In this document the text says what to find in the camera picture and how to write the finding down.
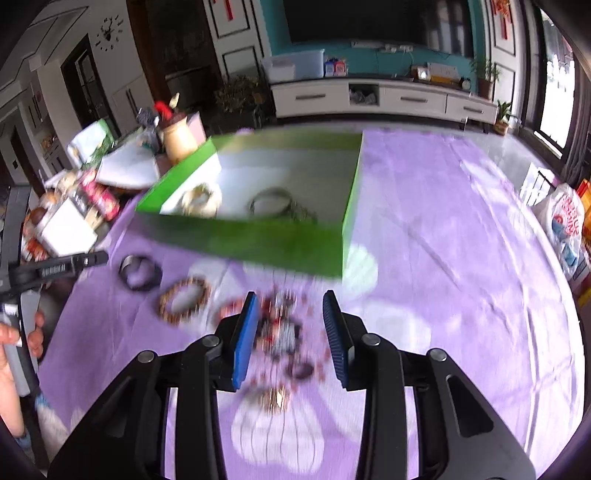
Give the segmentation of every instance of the snack bag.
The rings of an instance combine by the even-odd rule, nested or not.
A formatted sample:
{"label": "snack bag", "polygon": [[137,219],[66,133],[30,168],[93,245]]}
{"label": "snack bag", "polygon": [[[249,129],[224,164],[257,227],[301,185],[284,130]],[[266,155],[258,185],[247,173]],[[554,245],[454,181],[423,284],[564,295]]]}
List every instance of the snack bag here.
{"label": "snack bag", "polygon": [[585,209],[585,219],[583,221],[583,236],[591,240],[591,183],[583,180],[577,189],[583,208]]}
{"label": "snack bag", "polygon": [[563,183],[531,210],[550,240],[566,279],[571,280],[579,263],[585,214],[583,202]]}

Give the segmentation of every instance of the metal screw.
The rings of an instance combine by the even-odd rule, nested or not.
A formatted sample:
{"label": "metal screw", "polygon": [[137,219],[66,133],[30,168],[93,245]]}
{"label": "metal screw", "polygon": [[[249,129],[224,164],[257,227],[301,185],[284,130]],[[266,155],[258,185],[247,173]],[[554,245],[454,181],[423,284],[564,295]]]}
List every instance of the metal screw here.
{"label": "metal screw", "polygon": [[138,355],[138,362],[141,364],[149,364],[152,360],[154,360],[154,352],[150,350],[144,350]]}
{"label": "metal screw", "polygon": [[440,348],[434,348],[429,352],[431,358],[437,362],[444,362],[447,359],[447,353],[445,350],[441,350]]}
{"label": "metal screw", "polygon": [[375,333],[366,333],[361,337],[361,341],[367,346],[377,346],[381,340]]}
{"label": "metal screw", "polygon": [[215,335],[206,335],[201,339],[201,342],[208,348],[213,348],[220,344],[220,339]]}

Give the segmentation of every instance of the drawer handle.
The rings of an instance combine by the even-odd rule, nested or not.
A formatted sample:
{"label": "drawer handle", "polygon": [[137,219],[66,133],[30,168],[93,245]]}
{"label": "drawer handle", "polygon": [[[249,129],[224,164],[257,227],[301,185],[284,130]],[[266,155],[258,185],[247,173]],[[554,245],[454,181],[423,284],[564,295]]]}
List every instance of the drawer handle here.
{"label": "drawer handle", "polygon": [[401,100],[405,102],[417,102],[417,103],[427,103],[428,100],[426,98],[415,98],[415,97],[400,97]]}
{"label": "drawer handle", "polygon": [[296,100],[317,100],[318,98],[326,97],[325,93],[317,93],[316,95],[298,95],[295,97]]}
{"label": "drawer handle", "polygon": [[473,112],[473,113],[484,113],[482,110],[479,110],[478,108],[471,108],[469,106],[465,106],[464,110],[467,110],[467,111]]}

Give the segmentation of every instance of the plastic bag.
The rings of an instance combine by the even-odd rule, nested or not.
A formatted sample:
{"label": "plastic bag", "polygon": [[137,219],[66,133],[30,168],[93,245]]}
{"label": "plastic bag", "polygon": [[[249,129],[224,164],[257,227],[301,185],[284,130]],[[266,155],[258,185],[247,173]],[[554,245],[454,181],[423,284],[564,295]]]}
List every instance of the plastic bag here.
{"label": "plastic bag", "polygon": [[577,269],[581,248],[585,216],[581,199],[563,183],[531,209],[550,240],[564,275],[570,280]]}

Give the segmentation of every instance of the green box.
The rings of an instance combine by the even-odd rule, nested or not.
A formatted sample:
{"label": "green box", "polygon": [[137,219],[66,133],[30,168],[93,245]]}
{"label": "green box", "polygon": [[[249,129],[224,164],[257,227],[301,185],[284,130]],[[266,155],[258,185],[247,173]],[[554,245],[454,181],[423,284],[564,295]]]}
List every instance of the green box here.
{"label": "green box", "polygon": [[[342,277],[361,182],[362,134],[281,128],[209,138],[172,168],[138,204],[158,241],[238,260]],[[184,216],[182,194],[218,183],[216,218]],[[250,216],[249,199],[283,187],[316,223]]]}

